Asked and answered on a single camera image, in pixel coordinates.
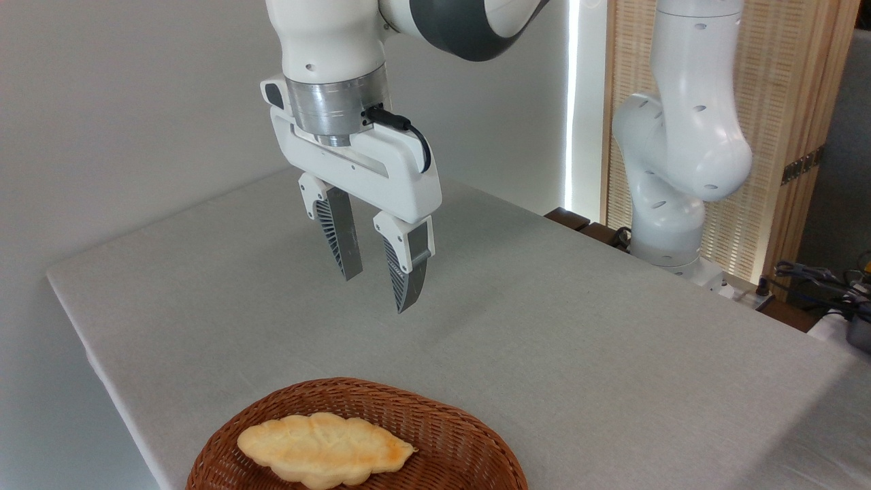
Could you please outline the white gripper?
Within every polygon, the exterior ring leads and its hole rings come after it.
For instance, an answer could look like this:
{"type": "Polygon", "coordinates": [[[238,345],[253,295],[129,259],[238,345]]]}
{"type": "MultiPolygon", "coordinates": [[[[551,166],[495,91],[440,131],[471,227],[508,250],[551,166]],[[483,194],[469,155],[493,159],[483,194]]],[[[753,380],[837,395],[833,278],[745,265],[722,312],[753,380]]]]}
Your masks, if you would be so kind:
{"type": "Polygon", "coordinates": [[[351,135],[349,146],[323,145],[297,124],[285,80],[262,81],[261,95],[270,103],[281,152],[305,172],[299,189],[307,215],[323,230],[346,281],[362,271],[349,195],[385,211],[374,217],[374,226],[383,239],[396,311],[401,314],[420,297],[427,260],[435,254],[429,215],[442,204],[435,162],[424,171],[420,140],[380,124],[351,135]]]}

